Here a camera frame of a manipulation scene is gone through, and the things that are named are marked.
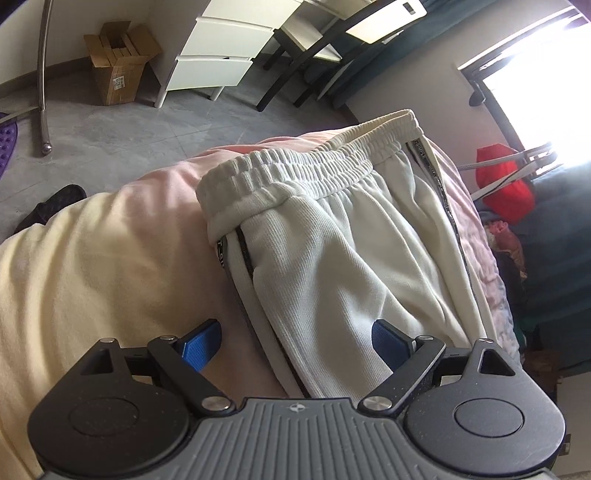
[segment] window frame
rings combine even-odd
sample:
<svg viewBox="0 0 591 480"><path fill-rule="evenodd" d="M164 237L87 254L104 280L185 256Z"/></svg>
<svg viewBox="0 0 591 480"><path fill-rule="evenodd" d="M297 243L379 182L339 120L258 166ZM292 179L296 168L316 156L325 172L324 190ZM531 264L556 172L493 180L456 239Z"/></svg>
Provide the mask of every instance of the window frame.
<svg viewBox="0 0 591 480"><path fill-rule="evenodd" d="M571 22L565 28L575 28L587 23L587 19L575 7L570 7L549 18L548 20L545 20L529 28L523 33L510 38L500 46L478 57L467 66L460 69L462 75L464 75L466 80L474 89L474 93L469 100L469 105L479 106L484 104L486 108L488 108L488 111L491 113L496 124L499 126L499 129L505 137L507 144L519 152L524 151L525 147L521 142L521 139L519 138L515 128L513 125L511 125L509 118L503 111L499 102L496 100L494 94L487 87L484 80L493 73L501 70L512 60L512 56L499 58L507 48L529 37L531 34L534 34L535 32L565 18L572 18Z"/></svg>

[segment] window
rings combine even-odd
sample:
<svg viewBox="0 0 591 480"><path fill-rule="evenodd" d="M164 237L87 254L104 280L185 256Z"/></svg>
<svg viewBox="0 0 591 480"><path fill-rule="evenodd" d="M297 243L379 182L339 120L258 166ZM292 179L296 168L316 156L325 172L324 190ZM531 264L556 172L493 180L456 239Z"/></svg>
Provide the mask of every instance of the window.
<svg viewBox="0 0 591 480"><path fill-rule="evenodd" d="M560 12L461 71L474 87L470 105L488 107L510 147L551 141L552 166L591 160L591 24L578 10Z"/></svg>

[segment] red bag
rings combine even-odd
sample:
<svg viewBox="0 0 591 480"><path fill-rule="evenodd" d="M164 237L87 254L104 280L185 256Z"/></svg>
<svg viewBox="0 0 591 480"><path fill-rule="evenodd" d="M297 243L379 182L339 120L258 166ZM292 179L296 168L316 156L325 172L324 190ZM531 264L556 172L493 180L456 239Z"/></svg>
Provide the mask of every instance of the red bag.
<svg viewBox="0 0 591 480"><path fill-rule="evenodd" d="M517 153L512 148L502 144L489 145L479 148L476 161L494 160ZM476 183L479 188L484 188L495 180L501 179L509 173L517 170L514 161L479 167L476 169ZM517 180L495 193L491 193L482 199L485 205L493 212L499 214L508 223L515 224L530 213L535 207L534 194L523 180Z"/></svg>

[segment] metal ball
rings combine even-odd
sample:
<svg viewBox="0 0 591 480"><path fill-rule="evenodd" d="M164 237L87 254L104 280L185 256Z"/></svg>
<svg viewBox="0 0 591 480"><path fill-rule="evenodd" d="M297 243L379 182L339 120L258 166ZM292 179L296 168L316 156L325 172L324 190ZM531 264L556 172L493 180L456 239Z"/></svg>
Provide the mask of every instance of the metal ball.
<svg viewBox="0 0 591 480"><path fill-rule="evenodd" d="M53 150L53 147L51 146L51 144L49 142L44 143L43 146L41 147L41 153L43 153L43 155L49 155L52 150Z"/></svg>

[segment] floor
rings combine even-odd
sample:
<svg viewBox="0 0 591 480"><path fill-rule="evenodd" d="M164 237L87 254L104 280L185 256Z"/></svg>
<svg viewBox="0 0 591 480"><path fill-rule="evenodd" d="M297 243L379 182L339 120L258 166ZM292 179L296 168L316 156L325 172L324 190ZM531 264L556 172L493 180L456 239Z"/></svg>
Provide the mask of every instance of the floor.
<svg viewBox="0 0 591 480"><path fill-rule="evenodd" d="M303 90L297 78L257 112L254 105L282 68L265 72L253 65L240 85L227 87L216 102L207 98L206 89L169 92L161 109L152 106L159 85L149 69L136 101L126 105L100 105L90 72L48 82L53 152L40 154L36 116L19 121L17 147L0 179L0 242L37 203L69 183L81 185L88 195L114 191L211 147L349 125L324 102L310 99L293 107ZM34 99L33 88L13 93L0 99L0 112L14 112Z"/></svg>

